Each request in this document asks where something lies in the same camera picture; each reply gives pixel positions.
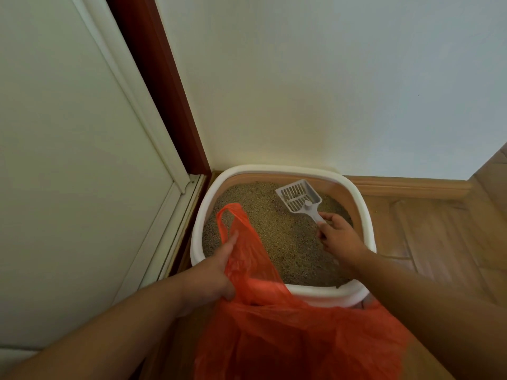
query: person's left hand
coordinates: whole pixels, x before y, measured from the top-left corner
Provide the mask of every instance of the person's left hand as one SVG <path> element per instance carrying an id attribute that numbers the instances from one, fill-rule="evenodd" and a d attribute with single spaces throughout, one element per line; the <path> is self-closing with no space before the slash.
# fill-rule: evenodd
<path id="1" fill-rule="evenodd" d="M 238 240 L 238 232 L 217 248 L 212 256 L 177 275 L 181 280 L 182 297 L 182 309 L 179 316 L 187 315 L 194 308 L 220 297 L 227 300 L 234 298 L 236 289 L 225 276 L 224 270 L 236 240 Z"/>

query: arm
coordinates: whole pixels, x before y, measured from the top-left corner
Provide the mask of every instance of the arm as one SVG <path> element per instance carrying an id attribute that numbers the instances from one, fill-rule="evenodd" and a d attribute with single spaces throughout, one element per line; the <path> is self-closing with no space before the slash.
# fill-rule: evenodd
<path id="1" fill-rule="evenodd" d="M 507 310 L 467 297 L 371 252 L 339 215 L 317 236 L 454 377 L 507 378 Z"/>
<path id="2" fill-rule="evenodd" d="M 127 379 L 174 318 L 235 295 L 224 275 L 237 234 L 195 267 L 137 291 L 16 366 L 15 379 Z"/>

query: hand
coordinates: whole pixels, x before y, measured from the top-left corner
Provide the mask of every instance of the hand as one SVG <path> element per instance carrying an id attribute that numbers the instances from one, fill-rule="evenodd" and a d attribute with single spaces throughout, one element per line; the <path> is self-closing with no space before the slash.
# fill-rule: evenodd
<path id="1" fill-rule="evenodd" d="M 180 276 L 182 285 L 182 310 L 179 316 L 187 315 L 194 308 L 220 297 L 227 300 L 234 298 L 236 289 L 225 276 L 224 270 L 237 240 L 238 232 L 217 248 L 212 256 L 176 276 Z"/>
<path id="2" fill-rule="evenodd" d="M 324 250 L 335 256 L 344 274 L 357 278 L 357 267 L 362 257 L 368 253 L 366 245 L 361 241 L 354 228 L 336 213 L 319 212 L 326 222 L 318 223 L 317 237 L 324 245 Z"/>

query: wooden door frame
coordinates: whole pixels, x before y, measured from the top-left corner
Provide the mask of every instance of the wooden door frame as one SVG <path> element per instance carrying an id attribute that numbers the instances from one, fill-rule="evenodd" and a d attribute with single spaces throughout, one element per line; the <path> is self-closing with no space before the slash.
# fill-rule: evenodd
<path id="1" fill-rule="evenodd" d="M 155 0 L 106 0 L 188 173 L 211 174 Z"/>

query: person's right hand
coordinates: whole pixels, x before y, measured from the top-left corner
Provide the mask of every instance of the person's right hand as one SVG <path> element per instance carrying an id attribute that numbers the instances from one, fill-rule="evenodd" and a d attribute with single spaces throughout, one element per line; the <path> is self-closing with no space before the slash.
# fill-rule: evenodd
<path id="1" fill-rule="evenodd" d="M 354 228 L 336 213 L 319 212 L 324 220 L 318 223 L 317 237 L 324 245 L 324 250 L 335 256 L 342 271 L 350 278 L 356 278 L 358 264 L 362 258 L 371 253 L 361 241 Z"/>

